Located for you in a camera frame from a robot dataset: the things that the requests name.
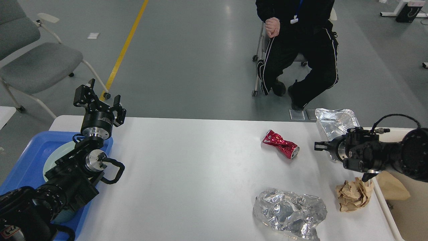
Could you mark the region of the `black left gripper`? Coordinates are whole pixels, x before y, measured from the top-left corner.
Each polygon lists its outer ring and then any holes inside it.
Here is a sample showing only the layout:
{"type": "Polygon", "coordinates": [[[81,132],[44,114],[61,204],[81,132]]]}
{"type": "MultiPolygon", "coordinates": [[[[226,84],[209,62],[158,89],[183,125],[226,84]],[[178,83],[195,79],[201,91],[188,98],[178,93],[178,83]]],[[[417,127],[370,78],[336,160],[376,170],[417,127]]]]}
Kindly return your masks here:
{"type": "Polygon", "coordinates": [[[119,127],[124,123],[127,111],[120,103],[120,95],[115,96],[112,107],[101,103],[93,91],[94,84],[95,79],[92,78],[88,84],[80,85],[75,91],[73,105],[86,109],[81,134],[106,140],[112,135],[113,125],[119,127]]]}

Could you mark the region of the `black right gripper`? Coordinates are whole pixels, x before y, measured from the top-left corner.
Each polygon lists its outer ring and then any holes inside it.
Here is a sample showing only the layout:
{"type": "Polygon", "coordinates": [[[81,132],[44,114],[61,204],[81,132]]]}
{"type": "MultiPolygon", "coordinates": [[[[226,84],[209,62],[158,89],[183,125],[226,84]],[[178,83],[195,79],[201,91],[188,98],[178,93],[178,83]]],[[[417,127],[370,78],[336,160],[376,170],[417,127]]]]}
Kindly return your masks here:
{"type": "Polygon", "coordinates": [[[333,162],[341,163],[348,157],[345,137],[336,137],[331,141],[314,142],[315,151],[328,151],[333,162]]]}

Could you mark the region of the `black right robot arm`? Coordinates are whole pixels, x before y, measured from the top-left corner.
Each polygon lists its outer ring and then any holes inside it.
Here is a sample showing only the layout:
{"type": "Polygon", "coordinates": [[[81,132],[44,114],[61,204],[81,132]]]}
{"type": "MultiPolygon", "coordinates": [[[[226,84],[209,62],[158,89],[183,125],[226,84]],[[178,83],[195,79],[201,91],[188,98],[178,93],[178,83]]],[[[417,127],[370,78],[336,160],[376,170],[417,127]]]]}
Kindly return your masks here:
{"type": "Polygon", "coordinates": [[[388,128],[370,130],[362,127],[347,129],[331,141],[315,142],[314,150],[328,151],[345,169],[363,173],[362,181],[376,177],[387,166],[411,179],[428,181],[428,130],[416,122],[417,128],[408,132],[400,142],[381,142],[380,134],[388,128]]]}

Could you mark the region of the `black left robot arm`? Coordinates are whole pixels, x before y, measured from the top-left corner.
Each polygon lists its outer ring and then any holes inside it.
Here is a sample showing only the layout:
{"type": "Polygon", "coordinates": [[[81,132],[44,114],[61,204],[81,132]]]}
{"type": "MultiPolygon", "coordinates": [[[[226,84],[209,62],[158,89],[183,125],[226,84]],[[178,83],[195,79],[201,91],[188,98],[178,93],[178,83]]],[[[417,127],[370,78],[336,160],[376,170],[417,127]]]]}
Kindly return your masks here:
{"type": "Polygon", "coordinates": [[[73,136],[74,149],[55,161],[38,188],[23,186],[1,195],[2,241],[52,241],[58,232],[75,240],[75,232],[52,221],[63,210],[78,211],[98,195],[96,185],[115,184],[125,170],[123,163],[102,151],[113,126],[124,123],[126,109],[120,95],[113,106],[100,101],[93,88],[95,79],[75,91],[74,106],[84,107],[80,133],[73,136]]]}

